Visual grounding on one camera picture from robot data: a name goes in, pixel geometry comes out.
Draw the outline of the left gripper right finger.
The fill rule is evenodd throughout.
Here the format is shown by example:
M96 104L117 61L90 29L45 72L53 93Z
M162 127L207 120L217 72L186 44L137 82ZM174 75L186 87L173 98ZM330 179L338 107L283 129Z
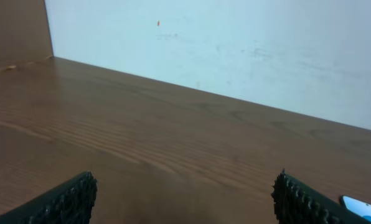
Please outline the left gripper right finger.
M308 185L287 174L277 176L271 197L279 224L371 224Z

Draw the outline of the blue Galaxy smartphone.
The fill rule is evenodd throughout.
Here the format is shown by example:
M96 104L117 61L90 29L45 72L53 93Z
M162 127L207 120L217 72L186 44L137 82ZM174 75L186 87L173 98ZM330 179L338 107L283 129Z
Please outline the blue Galaxy smartphone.
M342 195L341 204L356 215L371 222L371 204Z

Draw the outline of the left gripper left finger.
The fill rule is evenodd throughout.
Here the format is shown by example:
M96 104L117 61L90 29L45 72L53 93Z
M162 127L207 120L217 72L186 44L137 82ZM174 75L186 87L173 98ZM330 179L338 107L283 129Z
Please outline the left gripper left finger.
M0 215L0 224L89 224L96 193L97 180L82 172Z

